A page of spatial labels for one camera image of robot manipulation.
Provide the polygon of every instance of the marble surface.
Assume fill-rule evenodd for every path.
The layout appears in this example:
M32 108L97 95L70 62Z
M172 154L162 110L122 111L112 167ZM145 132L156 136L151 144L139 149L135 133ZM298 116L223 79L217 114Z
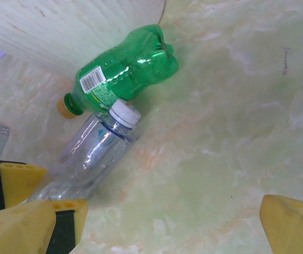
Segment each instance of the marble surface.
M90 200L76 253L271 253L264 194L303 200L303 1L168 0L181 69L134 104L144 134ZM2 159L49 167L86 120L72 81L0 60Z

